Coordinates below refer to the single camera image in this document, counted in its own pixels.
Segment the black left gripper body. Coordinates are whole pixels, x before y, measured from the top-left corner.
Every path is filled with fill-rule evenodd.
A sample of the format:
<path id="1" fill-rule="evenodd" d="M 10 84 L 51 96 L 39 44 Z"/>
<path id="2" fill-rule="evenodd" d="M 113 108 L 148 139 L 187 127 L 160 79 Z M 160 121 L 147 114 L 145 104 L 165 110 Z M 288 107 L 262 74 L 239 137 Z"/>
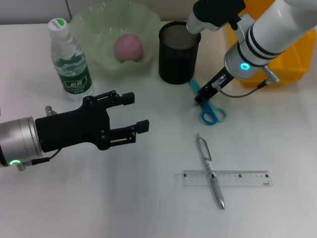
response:
<path id="1" fill-rule="evenodd" d="M 110 147 L 110 125 L 106 109 L 110 97 L 88 96 L 76 110 L 39 118 L 35 125 L 43 152 L 92 143 L 99 150 Z"/>

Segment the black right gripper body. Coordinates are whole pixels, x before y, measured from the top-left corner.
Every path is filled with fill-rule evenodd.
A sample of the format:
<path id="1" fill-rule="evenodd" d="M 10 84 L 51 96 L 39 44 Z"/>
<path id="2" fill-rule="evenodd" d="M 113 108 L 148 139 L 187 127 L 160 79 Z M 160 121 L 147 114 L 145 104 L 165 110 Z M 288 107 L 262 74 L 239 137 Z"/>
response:
<path id="1" fill-rule="evenodd" d="M 235 77 L 231 75 L 226 67 L 223 67 L 207 84 L 200 88 L 200 92 L 208 94 L 212 98 L 217 92 L 217 86 L 223 88 Z"/>

